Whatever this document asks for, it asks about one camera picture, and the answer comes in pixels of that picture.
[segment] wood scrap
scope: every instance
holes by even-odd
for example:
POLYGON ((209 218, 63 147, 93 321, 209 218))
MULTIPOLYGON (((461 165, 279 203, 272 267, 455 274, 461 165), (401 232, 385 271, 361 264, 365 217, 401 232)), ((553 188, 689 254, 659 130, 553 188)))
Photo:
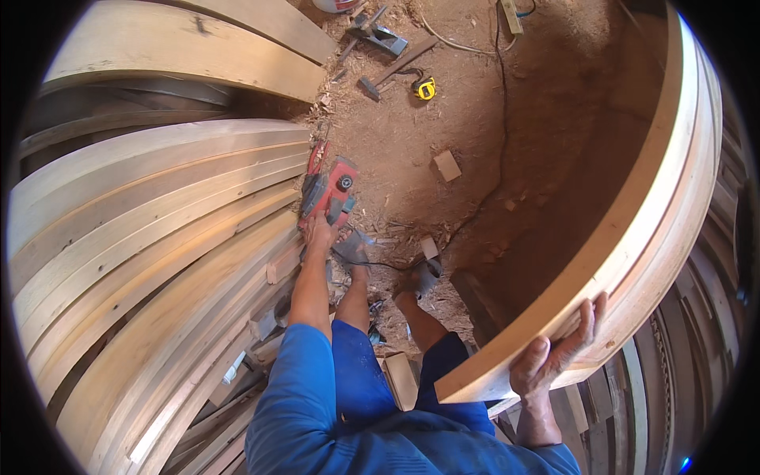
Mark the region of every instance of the wood scrap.
POLYGON ((420 246, 422 246, 423 254, 428 261, 438 255, 438 246, 435 245, 435 240, 429 234, 420 239, 420 246))
POLYGON ((439 172, 441 172, 441 176, 443 176, 443 179, 446 182, 450 182, 462 174, 462 171, 459 169, 459 165, 457 165, 457 161, 454 160, 454 155, 451 154, 450 150, 446 150, 442 154, 433 158, 433 162, 435 162, 439 172))

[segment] black cable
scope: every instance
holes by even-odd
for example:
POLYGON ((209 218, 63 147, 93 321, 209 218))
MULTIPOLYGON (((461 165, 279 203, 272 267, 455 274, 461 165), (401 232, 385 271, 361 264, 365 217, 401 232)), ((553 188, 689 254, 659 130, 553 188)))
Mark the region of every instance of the black cable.
POLYGON ((499 152, 499 181, 496 183, 496 186, 493 187, 493 189, 488 192, 488 195, 486 195, 483 200, 480 202, 480 205, 477 207, 475 212, 465 220, 461 226, 459 226, 452 234, 451 238, 449 238, 449 243, 454 241, 454 237, 456 237, 457 234, 459 234, 459 231, 465 228, 466 225, 471 223, 478 215, 480 215, 480 211, 483 209, 483 204, 486 203, 502 186, 502 160, 504 159, 505 154, 507 153, 507 138, 508 138, 508 129, 507 129, 507 71, 504 66, 504 58, 502 57, 502 52, 499 49, 499 38, 501 37, 502 33, 502 24, 499 21, 499 4, 501 3, 501 0, 496 0, 496 3, 494 4, 496 8, 496 40, 494 41, 494 50, 496 51, 496 58, 499 60, 499 66, 502 69, 502 93, 504 94, 504 109, 502 111, 502 126, 504 128, 504 141, 502 142, 502 148, 499 152))
POLYGON ((396 271, 399 271, 399 272, 405 272, 405 271, 408 271, 408 270, 410 269, 410 268, 406 268, 406 269, 397 268, 397 267, 396 267, 396 266, 394 266, 394 265, 386 264, 386 263, 384 263, 384 262, 357 262, 357 261, 354 261, 354 260, 352 260, 352 259, 349 259, 349 258, 347 258, 346 256, 342 255, 341 253, 339 253, 339 252, 338 252, 338 251, 336 251, 335 249, 333 249, 333 253, 337 254, 337 256, 338 256, 338 257, 339 257, 339 258, 340 258, 340 259, 341 259, 343 262, 345 262, 345 263, 347 263, 347 264, 351 264, 351 265, 363 265, 363 266, 365 266, 365 267, 369 267, 369 266, 371 266, 371 265, 381 265, 381 266, 384 266, 384 267, 387 267, 387 268, 391 268, 391 269, 394 269, 394 270, 396 270, 396 271))

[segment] small wood block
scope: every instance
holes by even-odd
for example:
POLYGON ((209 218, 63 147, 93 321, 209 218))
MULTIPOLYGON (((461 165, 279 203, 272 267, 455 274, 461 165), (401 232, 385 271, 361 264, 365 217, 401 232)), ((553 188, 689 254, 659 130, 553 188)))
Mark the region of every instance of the small wood block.
POLYGON ((511 31, 513 35, 523 34, 522 24, 518 17, 518 10, 515 7, 515 0, 502 0, 502 7, 504 8, 504 15, 507 17, 509 31, 511 31))
POLYGON ((429 234, 422 237, 420 245, 423 247, 425 259, 428 261, 438 255, 438 246, 435 245, 435 241, 429 234))
POLYGON ((454 155, 451 155, 451 151, 449 150, 446 150, 446 152, 438 155, 433 160, 446 182, 450 182, 462 174, 459 165, 457 165, 457 161, 454 160, 454 155))

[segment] hammer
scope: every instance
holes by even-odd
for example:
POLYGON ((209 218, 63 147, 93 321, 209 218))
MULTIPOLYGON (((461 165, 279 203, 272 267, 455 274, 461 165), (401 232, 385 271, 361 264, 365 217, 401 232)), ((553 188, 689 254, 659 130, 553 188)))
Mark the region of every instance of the hammer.
POLYGON ((425 41, 421 42, 417 47, 409 51, 407 54, 401 56, 399 59, 393 62, 390 66, 388 66, 388 69, 382 72, 374 81, 370 80, 366 76, 362 76, 359 79, 359 85, 363 86, 364 89, 369 93, 369 96, 373 98, 375 101, 380 101, 380 91, 378 91, 377 86, 380 85, 383 81, 388 79, 390 76, 392 76, 396 71, 400 70, 404 66, 408 65, 412 61, 414 61, 417 56, 423 54, 428 49, 431 49, 436 43, 438 42, 438 38, 435 36, 428 37, 425 41))

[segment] yellow tape measure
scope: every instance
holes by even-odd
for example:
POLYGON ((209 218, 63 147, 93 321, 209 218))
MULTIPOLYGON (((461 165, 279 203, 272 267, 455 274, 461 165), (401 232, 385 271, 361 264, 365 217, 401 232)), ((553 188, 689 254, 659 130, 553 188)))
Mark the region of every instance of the yellow tape measure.
POLYGON ((435 79, 432 76, 425 78, 425 72, 420 68, 409 68, 396 74, 416 74, 417 80, 412 83, 412 92, 421 100, 431 100, 435 97, 435 79))
POLYGON ((435 79, 431 77, 414 81, 412 92, 422 100, 431 100, 435 96, 435 79))

